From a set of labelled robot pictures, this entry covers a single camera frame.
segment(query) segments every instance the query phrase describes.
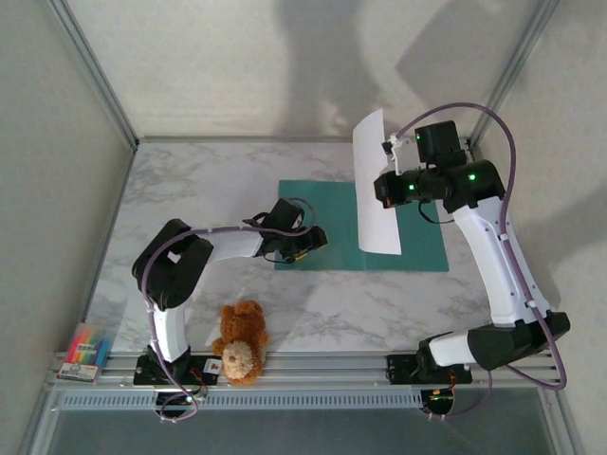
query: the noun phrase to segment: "green mat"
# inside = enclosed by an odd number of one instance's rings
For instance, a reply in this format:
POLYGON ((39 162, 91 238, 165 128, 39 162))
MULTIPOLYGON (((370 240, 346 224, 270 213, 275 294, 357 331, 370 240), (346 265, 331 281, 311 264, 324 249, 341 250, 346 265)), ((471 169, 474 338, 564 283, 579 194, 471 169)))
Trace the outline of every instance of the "green mat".
MULTIPOLYGON (((396 256, 359 249, 354 183, 281 180, 278 193, 280 197, 302 197, 314 206, 316 224, 326 232, 329 245, 295 264, 275 264, 276 270, 449 271, 440 226, 424 221, 415 204, 396 209, 402 251, 396 256)), ((424 210, 432 219, 438 219, 435 204, 427 204, 424 210)), ((307 213, 304 222, 309 221, 307 213)))

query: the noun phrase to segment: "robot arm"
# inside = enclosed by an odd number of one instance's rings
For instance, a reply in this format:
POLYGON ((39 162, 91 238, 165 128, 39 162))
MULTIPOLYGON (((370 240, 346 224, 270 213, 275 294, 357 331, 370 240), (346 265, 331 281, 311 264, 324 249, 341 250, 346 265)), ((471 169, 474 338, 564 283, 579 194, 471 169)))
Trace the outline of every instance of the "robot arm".
MULTIPOLYGON (((412 202, 443 201, 472 250, 487 289, 492 321, 464 333, 423 340, 417 352, 420 377, 426 375, 432 382, 432 372, 456 364, 477 363, 493 370, 543 350, 546 339, 531 306, 537 307, 555 338, 569 330, 569 320, 564 313, 552 312, 535 284, 508 217, 506 236, 499 230, 505 191, 495 167, 486 160, 467 163, 452 121, 419 128, 415 137, 426 168, 381 175, 375 182, 376 197, 386 209, 412 202), (505 250, 506 239, 531 289, 532 300, 525 298, 513 271, 505 250)), ((389 147, 389 143, 384 144, 387 153, 389 147)))
MULTIPOLYGON (((149 297, 154 302, 153 316, 162 358, 170 364, 187 363, 190 347, 185 338, 185 301, 207 264, 230 258, 266 256, 271 252, 279 252, 285 262, 293 263, 308 251, 326 245, 322 229, 299 226, 303 218, 301 207, 280 199, 270 213, 245 220, 253 227, 198 230, 163 251, 152 264, 147 282, 149 297)), ((143 270, 152 255, 167 241, 189 230, 183 221, 171 220, 145 248, 132 270, 139 290, 143 270)), ((150 343, 148 353, 154 353, 154 343, 150 343)))

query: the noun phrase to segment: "colorful markers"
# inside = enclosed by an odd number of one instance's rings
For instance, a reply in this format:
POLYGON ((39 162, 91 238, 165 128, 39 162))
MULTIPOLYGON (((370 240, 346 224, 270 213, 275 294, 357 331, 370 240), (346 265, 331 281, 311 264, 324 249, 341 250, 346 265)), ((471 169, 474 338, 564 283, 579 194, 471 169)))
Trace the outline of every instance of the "colorful markers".
POLYGON ((94 382, 110 353, 112 338, 103 329, 80 324, 57 376, 62 379, 94 382))

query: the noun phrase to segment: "marble surface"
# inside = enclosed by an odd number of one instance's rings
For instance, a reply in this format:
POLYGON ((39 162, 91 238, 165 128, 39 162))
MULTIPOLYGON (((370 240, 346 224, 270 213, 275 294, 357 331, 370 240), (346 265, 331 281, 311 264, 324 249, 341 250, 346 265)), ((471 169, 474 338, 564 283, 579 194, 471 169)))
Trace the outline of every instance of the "marble surface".
MULTIPOLYGON (((271 209, 280 179, 353 178, 347 143, 142 144, 87 321, 117 331, 114 351, 144 349, 150 333, 130 270, 166 221, 231 226, 271 209)), ((245 258, 212 264, 190 298, 187 339, 195 350, 209 346, 221 306, 239 299, 264 307, 271 351, 413 349, 424 337, 485 323, 487 295, 469 247, 457 226, 442 229, 448 273, 275 272, 245 258)))

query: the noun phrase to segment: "label sticker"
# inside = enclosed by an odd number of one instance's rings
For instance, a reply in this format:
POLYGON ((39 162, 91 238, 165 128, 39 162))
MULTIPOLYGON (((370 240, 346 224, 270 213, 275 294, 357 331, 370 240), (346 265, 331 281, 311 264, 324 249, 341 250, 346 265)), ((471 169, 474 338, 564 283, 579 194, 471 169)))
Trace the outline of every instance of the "label sticker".
POLYGON ((207 362, 205 363, 205 368, 202 371, 202 373, 210 373, 210 374, 219 375, 221 373, 222 365, 223 365, 223 362, 220 359, 208 358, 207 362))
POLYGON ((99 367, 95 365, 82 365, 80 363, 65 362, 57 373, 57 377, 59 379, 93 382, 97 376, 98 370, 99 367))

